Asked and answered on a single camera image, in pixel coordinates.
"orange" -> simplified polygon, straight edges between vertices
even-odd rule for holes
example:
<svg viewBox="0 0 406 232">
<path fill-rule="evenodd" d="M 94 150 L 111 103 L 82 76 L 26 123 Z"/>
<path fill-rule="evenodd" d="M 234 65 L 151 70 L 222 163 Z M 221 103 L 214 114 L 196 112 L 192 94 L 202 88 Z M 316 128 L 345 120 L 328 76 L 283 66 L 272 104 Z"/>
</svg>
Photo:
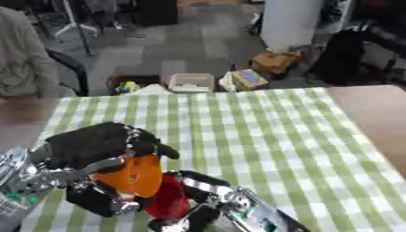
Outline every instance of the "orange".
<svg viewBox="0 0 406 232">
<path fill-rule="evenodd" d="M 155 155 L 127 158 L 124 169 L 108 174 L 93 174 L 92 178 L 115 188 L 120 193 L 149 198 L 160 189 L 162 181 L 160 158 Z"/>
</svg>

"green checkered tablecloth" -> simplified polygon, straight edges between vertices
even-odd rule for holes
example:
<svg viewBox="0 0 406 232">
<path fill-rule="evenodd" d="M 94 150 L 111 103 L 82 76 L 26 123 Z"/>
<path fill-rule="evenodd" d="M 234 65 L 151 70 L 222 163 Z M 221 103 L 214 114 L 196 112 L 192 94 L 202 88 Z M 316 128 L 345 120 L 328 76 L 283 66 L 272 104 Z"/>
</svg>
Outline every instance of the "green checkered tablecloth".
<svg viewBox="0 0 406 232">
<path fill-rule="evenodd" d="M 164 169 L 249 187 L 313 231 L 406 231 L 403 178 L 325 89 L 62 99 L 39 143 L 102 121 L 154 132 L 181 154 Z M 147 219 L 98 217 L 55 190 L 23 231 L 147 231 Z"/>
</svg>

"desk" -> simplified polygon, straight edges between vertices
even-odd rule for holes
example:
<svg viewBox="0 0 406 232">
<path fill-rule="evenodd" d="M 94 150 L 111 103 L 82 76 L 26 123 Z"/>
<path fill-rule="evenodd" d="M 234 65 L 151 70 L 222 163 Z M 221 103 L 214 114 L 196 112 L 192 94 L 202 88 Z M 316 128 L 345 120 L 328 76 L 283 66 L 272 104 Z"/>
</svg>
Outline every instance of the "desk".
<svg viewBox="0 0 406 232">
<path fill-rule="evenodd" d="M 390 85 L 334 87 L 328 92 L 406 178 L 406 92 Z M 57 102 L 0 103 L 0 152 L 33 145 Z"/>
<path fill-rule="evenodd" d="M 397 169 L 404 168 L 404 113 L 396 107 L 405 109 L 405 95 L 391 86 L 67 99 L 42 139 L 98 121 L 136 121 L 182 154 L 179 161 L 164 159 L 164 169 L 194 169 L 247 186 L 314 231 L 387 231 L 404 223 L 404 180 L 328 95 Z M 383 120 L 386 114 L 399 118 Z M 91 216 L 72 208 L 61 191 L 42 206 L 23 231 L 128 231 L 145 225 L 132 213 L 114 220 Z"/>
<path fill-rule="evenodd" d="M 14 146 L 32 146 L 57 102 L 57 100 L 0 102 L 0 152 Z"/>
</svg>

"person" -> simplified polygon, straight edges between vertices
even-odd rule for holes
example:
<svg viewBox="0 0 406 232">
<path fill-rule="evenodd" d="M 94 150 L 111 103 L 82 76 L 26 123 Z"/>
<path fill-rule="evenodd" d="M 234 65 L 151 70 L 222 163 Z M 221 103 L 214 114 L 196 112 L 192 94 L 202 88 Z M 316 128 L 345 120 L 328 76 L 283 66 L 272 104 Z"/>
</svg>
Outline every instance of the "person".
<svg viewBox="0 0 406 232">
<path fill-rule="evenodd" d="M 117 0 L 86 0 L 86 2 L 96 15 L 101 15 L 104 24 L 122 29 L 120 23 L 116 21 Z"/>
<path fill-rule="evenodd" d="M 58 97 L 59 81 L 27 17 L 0 7 L 0 99 Z"/>
</svg>

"bag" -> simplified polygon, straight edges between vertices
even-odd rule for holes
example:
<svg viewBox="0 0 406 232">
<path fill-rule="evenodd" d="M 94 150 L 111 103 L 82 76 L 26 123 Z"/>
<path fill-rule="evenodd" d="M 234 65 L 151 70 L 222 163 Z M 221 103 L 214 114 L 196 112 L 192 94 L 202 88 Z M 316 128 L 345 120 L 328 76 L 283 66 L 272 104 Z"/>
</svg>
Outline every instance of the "bag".
<svg viewBox="0 0 406 232">
<path fill-rule="evenodd" d="M 329 84 L 346 85 L 356 79 L 363 54 L 363 33 L 341 31 L 333 35 L 308 73 Z"/>
</svg>

